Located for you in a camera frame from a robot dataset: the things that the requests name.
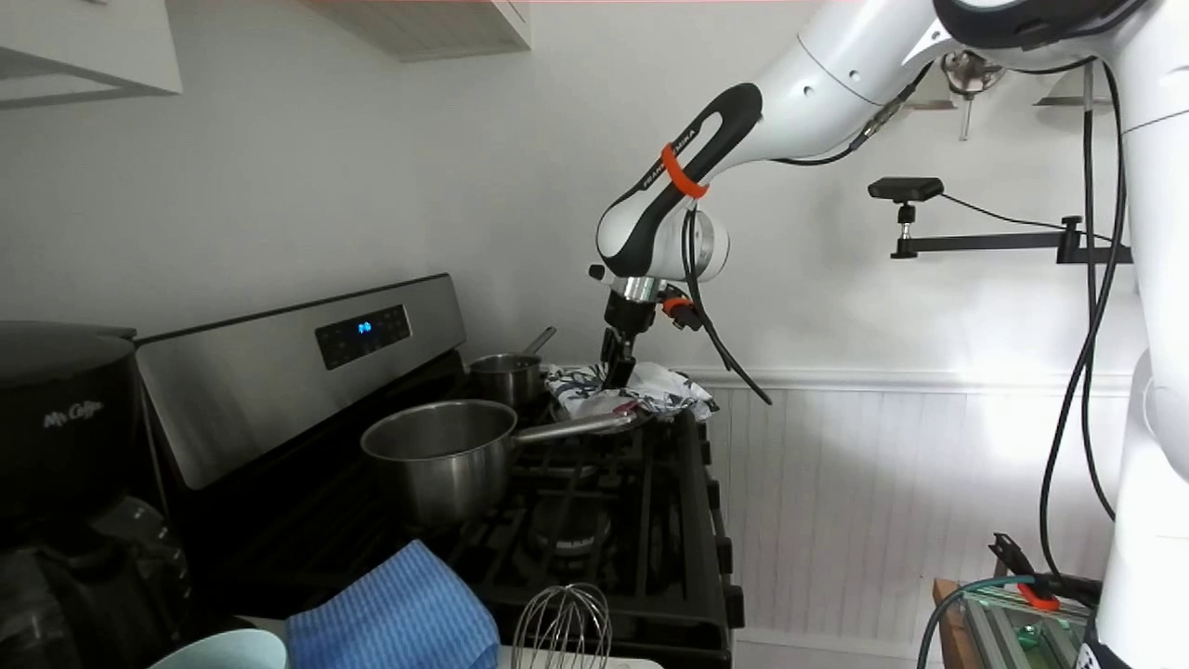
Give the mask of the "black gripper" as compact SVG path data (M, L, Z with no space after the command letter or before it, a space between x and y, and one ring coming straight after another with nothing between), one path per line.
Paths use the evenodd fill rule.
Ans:
M604 296L604 335L601 335L601 369L604 386L625 386L637 372L637 337L655 329L655 294L609 294Z

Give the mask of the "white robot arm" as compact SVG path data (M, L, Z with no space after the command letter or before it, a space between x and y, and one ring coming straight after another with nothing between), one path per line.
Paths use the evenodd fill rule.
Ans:
M1105 72L1143 353L1130 382L1113 538L1076 669L1189 669L1189 0L816 0L789 54L720 91L596 228L609 273L601 363L630 377L681 247L741 165L816 169L873 138L956 55L1009 75Z

